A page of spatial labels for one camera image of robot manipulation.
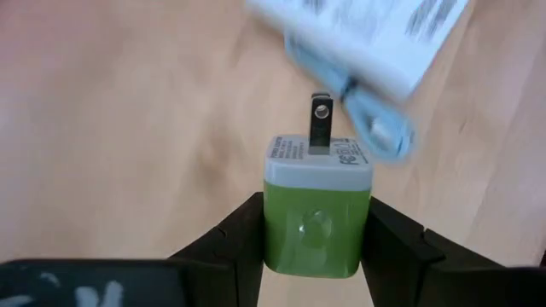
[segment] charging cable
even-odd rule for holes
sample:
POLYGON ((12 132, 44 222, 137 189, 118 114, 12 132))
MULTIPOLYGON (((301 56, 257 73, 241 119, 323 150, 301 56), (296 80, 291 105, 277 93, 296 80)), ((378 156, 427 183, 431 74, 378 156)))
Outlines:
POLYGON ((284 42, 288 56, 341 99, 358 136, 373 156, 399 161, 411 152, 415 131, 409 119, 358 86, 348 70, 306 48, 291 34, 284 34, 284 42))

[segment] wooden surface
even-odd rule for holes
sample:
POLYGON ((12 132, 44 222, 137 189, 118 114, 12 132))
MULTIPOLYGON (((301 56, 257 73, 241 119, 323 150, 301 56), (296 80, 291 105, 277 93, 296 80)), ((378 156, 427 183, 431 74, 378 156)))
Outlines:
MULTIPOLYGON (((546 247, 546 2, 471 2, 406 107, 420 147, 374 194, 502 264, 546 247)), ((318 88, 242 0, 0 2, 0 259, 159 258, 262 188, 318 88)), ((334 134, 353 134, 335 110, 334 134)), ((371 305, 265 272, 263 306, 371 305)))

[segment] charger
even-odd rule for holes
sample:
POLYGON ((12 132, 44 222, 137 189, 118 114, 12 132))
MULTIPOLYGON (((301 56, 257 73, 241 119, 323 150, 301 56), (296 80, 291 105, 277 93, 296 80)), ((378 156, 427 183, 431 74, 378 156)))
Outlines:
POLYGON ((357 140, 331 137, 333 110, 328 94, 313 94, 310 134, 276 136, 267 149, 264 260, 276 272, 357 271, 373 166, 357 140))

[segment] black object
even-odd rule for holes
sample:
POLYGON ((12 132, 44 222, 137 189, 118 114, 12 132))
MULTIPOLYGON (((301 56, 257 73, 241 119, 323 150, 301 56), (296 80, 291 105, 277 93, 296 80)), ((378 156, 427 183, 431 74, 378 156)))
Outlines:
POLYGON ((309 154, 330 154, 333 113, 334 100, 328 93, 315 93, 311 96, 309 154))
MULTIPOLYGON (((263 270, 263 195, 256 193, 167 260, 16 260, 0 265, 3 299, 74 306, 123 287, 123 306, 256 306, 263 270)), ((546 269, 507 269, 372 198, 362 265, 375 307, 546 306, 546 269)))

